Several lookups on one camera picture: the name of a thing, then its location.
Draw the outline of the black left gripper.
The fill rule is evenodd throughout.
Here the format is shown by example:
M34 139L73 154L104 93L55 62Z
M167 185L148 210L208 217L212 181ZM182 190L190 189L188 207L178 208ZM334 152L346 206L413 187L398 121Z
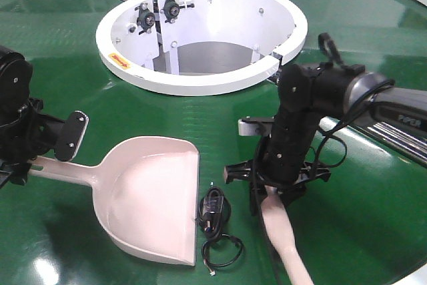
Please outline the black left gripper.
M53 149L65 121L41 113L42 99L30 97L16 110L1 108L1 186L27 183L31 160Z

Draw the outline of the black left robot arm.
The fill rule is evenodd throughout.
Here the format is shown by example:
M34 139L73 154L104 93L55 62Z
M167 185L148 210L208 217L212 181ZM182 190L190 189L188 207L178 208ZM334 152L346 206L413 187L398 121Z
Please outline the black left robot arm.
M29 96L32 75L22 54L1 46L1 186L26 184L29 160L55 147L65 123L42 114L43 100Z

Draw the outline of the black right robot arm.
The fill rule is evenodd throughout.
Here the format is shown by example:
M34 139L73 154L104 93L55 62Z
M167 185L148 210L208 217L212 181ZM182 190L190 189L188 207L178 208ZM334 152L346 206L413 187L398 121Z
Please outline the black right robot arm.
M304 195L308 182L329 179L329 165L319 158L306 160L324 117L337 121L323 132L326 140L335 139L347 125L378 122L426 135L426 92L396 87L392 79L370 73L363 65L287 66L278 80L278 95L274 117L245 117L238 122L241 136L260 137L253 159L225 168L226 182L249 182L252 214L266 198L267 187L276 188L288 206Z

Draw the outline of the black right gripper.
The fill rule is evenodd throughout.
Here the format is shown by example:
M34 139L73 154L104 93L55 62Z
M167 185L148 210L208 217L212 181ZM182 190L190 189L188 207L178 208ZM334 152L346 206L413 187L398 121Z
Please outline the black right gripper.
M285 207L302 197L307 190L306 184L316 179L325 182L331 176L330 170L324 165L315 166L304 161L301 168L286 171L275 170L260 161L248 160L224 167L224 181L227 184L235 180L249 182L250 213L256 215L260 204L267 197L267 187L277 189L279 199Z

